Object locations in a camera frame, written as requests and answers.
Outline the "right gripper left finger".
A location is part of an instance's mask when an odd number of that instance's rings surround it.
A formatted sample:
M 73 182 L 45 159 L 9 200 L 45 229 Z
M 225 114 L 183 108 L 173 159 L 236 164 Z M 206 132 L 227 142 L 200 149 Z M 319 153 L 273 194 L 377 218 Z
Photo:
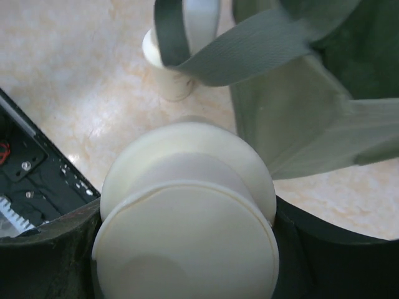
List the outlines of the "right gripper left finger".
M 1 298 L 94 298 L 91 252 L 98 199 L 21 235 L 1 239 Z

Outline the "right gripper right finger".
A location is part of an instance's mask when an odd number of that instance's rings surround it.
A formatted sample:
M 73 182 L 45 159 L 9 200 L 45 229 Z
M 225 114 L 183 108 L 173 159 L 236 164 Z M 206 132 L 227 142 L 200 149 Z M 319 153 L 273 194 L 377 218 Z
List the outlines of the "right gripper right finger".
M 274 298 L 398 298 L 398 241 L 358 234 L 277 198 Z

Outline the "green canvas bag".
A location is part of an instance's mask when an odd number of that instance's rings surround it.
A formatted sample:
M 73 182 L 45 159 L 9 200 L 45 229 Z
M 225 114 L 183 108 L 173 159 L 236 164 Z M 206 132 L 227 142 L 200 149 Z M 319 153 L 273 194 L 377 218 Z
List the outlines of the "green canvas bag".
M 209 1 L 156 1 L 163 65 L 230 89 L 238 135 L 274 179 L 398 157 L 397 1 L 234 1 L 209 42 Z

